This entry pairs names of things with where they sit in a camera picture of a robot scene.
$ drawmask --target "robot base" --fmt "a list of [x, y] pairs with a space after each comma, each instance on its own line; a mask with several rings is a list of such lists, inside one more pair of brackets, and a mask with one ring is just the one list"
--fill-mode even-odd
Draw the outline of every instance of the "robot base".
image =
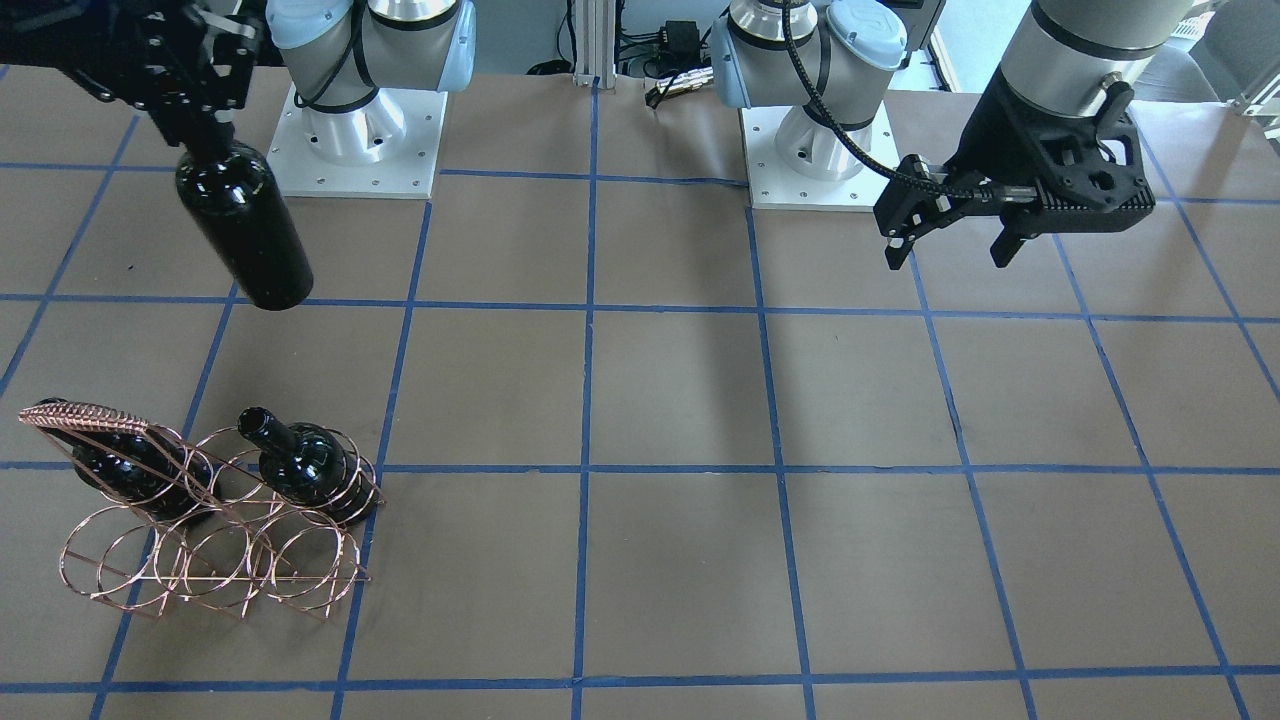
[[266, 154], [280, 192], [291, 197], [430, 200], [448, 94], [387, 88], [383, 92], [390, 94], [404, 111], [407, 127], [401, 151], [369, 165], [338, 165], [311, 149], [302, 110], [293, 106], [293, 86], [289, 86]]
[[[792, 170], [778, 155], [774, 136], [791, 108], [749, 108], [742, 110], [742, 137], [746, 145], [746, 174], [751, 182], [751, 206], [760, 210], [831, 210], [870, 213], [888, 181], [863, 168], [841, 182], [823, 182]], [[881, 164], [897, 167], [897, 145], [888, 127], [888, 114], [881, 105], [872, 120], [870, 154]]]

